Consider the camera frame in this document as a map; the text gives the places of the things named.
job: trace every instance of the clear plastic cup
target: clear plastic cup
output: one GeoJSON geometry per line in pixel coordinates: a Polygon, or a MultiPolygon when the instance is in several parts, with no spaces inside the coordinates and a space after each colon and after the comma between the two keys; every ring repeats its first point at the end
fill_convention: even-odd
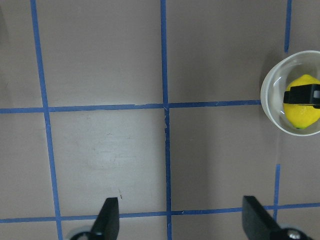
{"type": "Polygon", "coordinates": [[[287,120],[283,100],[287,86],[304,74],[320,80],[320,51],[301,51],[275,65],[266,75],[260,92],[267,117],[282,131],[294,136],[311,136],[320,132],[320,121],[297,129],[287,120]]]}

